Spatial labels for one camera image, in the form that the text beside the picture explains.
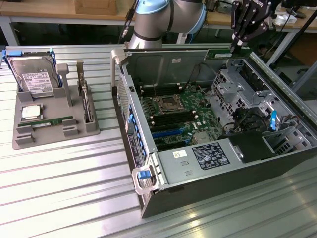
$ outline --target gray parts tray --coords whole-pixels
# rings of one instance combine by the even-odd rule
[[[93,115],[93,122],[86,123],[84,120],[84,108],[82,97],[79,95],[78,86],[69,86],[69,93],[73,106],[68,106],[64,88],[54,91],[53,97],[32,99],[29,92],[18,92],[15,103],[14,130],[12,147],[14,150],[60,142],[70,139],[77,139],[85,136],[100,133],[96,117],[93,97],[88,90],[90,110]],[[41,128],[33,128],[31,125],[18,127],[22,121],[22,108],[31,105],[41,105],[44,121],[73,117],[64,119],[62,124]]]

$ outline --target wooden desk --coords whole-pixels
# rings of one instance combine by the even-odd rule
[[[301,9],[302,13],[306,14],[305,19],[297,19],[295,24],[287,24],[284,28],[285,31],[292,31],[293,29],[300,29],[303,27],[303,25],[306,23],[306,21],[310,18],[310,16],[313,14],[314,11],[308,10],[308,9]],[[227,14],[222,14],[219,12],[210,12],[208,13],[207,21],[209,25],[213,28],[218,29],[219,26],[227,26],[227,28],[230,28],[231,24],[231,16]],[[311,25],[308,27],[308,30],[317,30],[317,20],[315,19]]]
[[[134,0],[117,0],[117,15],[85,15],[75,14],[73,0],[24,0],[23,2],[0,1],[0,26],[10,46],[19,45],[12,22],[55,23],[55,24],[88,24],[88,25],[123,25],[125,15]],[[283,31],[289,32],[272,57],[272,63],[279,57],[288,42],[305,24],[313,11],[302,9],[306,19],[298,19],[296,24],[287,24]],[[209,28],[231,29],[231,16],[210,12],[207,17]],[[317,33],[317,20],[309,26],[308,32]]]
[[[2,16],[125,20],[125,15],[132,4],[133,0],[117,0],[116,16],[76,14],[73,0],[5,1],[0,8],[0,12]]]

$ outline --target blue ram slot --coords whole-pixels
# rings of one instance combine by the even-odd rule
[[[180,128],[177,130],[163,131],[163,132],[155,132],[155,133],[152,133],[152,137],[160,138],[160,137],[171,136],[171,135],[180,135],[183,132],[184,132],[184,128]]]

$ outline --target table leg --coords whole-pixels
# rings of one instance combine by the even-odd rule
[[[187,34],[179,33],[177,38],[177,44],[184,44],[187,39]]]
[[[299,90],[302,91],[302,87],[304,86],[304,84],[312,79],[312,76],[316,73],[317,71],[317,61],[312,65],[312,67],[310,67],[308,69],[308,71],[297,81],[297,82],[294,82],[293,83],[293,87],[292,87],[292,90],[297,93]]]
[[[277,47],[276,51],[272,55],[272,57],[267,62],[267,66],[270,66],[272,63],[275,63],[275,61],[281,56],[283,51],[286,49],[289,42],[295,37],[299,30],[294,30],[292,32],[287,33],[287,35],[284,37],[281,44]]]
[[[8,16],[0,16],[0,27],[2,29],[2,32],[4,33],[4,36],[6,38],[6,41],[8,42],[9,46],[18,46],[19,40],[15,34],[15,31],[11,25],[10,17]]]
[[[215,36],[215,37],[218,37],[218,36],[219,36],[220,31],[221,31],[221,29],[217,29],[217,30],[216,30],[216,33],[214,34],[214,36]]]

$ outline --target slotted aluminum surface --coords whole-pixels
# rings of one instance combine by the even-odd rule
[[[16,83],[2,64],[1,238],[283,238],[316,235],[316,159],[306,161],[281,177],[141,219],[110,94],[109,52],[118,46],[10,47],[8,50],[48,51],[51,47],[57,61],[70,66],[69,85],[76,84],[76,60],[84,60],[85,76],[92,87],[101,133],[14,151],[11,140]]]

